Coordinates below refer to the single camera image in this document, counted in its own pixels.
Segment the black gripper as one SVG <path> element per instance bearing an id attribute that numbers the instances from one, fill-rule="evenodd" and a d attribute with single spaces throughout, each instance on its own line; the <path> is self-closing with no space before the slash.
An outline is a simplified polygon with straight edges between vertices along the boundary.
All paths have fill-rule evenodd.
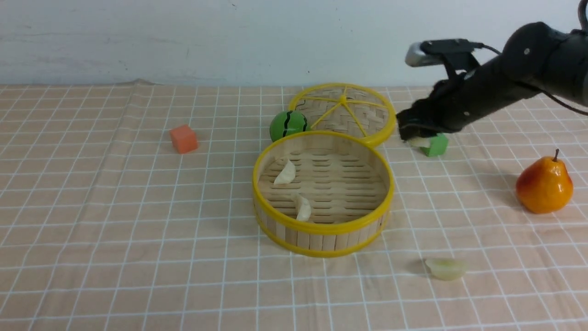
<path id="1" fill-rule="evenodd" d="M 397 113 L 403 141 L 429 139 L 432 131 L 454 133 L 520 99 L 520 84 L 491 60 L 459 74 L 419 103 Z"/>

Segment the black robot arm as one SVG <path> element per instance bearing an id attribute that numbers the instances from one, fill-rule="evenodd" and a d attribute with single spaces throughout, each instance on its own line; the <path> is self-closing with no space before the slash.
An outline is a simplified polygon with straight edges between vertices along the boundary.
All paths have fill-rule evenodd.
<path id="1" fill-rule="evenodd" d="M 545 23 L 523 25 L 502 52 L 484 64 L 473 56 L 485 44 L 466 39 L 425 40 L 410 46 L 411 67 L 443 65 L 448 78 L 428 97 L 396 115 L 400 138 L 460 132 L 513 103 L 544 93 L 587 105 L 587 33 L 556 31 Z"/>

